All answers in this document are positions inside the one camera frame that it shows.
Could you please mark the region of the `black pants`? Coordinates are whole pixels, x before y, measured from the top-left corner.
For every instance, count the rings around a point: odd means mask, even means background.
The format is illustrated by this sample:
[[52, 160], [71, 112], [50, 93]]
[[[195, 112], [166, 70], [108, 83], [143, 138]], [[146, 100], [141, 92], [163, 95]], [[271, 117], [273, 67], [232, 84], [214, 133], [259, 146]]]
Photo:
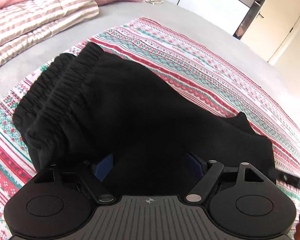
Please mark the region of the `black pants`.
[[115, 194], [183, 194], [196, 184], [189, 153], [225, 166], [274, 167], [271, 141], [244, 113], [216, 116], [145, 66], [90, 42], [42, 72], [13, 114], [34, 168], [74, 168], [113, 156], [104, 180]]

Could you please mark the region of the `grey bed sheet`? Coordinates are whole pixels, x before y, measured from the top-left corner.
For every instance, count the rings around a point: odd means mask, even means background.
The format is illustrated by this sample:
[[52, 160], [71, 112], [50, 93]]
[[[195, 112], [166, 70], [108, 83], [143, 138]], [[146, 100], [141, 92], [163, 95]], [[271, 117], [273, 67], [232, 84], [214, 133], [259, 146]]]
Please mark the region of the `grey bed sheet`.
[[249, 47], [202, 17], [173, 3], [115, 2], [100, 7], [92, 20], [82, 22], [40, 42], [0, 67], [0, 99], [24, 77], [78, 42], [136, 18], [150, 18], [204, 45], [259, 85], [288, 112], [291, 91], [274, 67]]

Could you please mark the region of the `beige striped comforter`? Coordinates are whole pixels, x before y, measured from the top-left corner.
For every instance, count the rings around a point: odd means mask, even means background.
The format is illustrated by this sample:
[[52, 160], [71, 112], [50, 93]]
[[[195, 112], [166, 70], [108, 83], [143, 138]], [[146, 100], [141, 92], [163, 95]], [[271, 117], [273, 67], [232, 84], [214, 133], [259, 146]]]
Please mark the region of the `beige striped comforter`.
[[98, 13], [95, 0], [28, 0], [0, 9], [0, 67], [35, 44]]

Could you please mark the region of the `cream door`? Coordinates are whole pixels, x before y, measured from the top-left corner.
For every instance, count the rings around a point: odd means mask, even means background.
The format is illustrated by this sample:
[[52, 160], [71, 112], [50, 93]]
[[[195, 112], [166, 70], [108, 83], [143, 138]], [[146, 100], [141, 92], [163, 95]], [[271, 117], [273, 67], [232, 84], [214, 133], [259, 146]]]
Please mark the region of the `cream door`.
[[300, 30], [300, 0], [265, 0], [241, 41], [272, 66]]

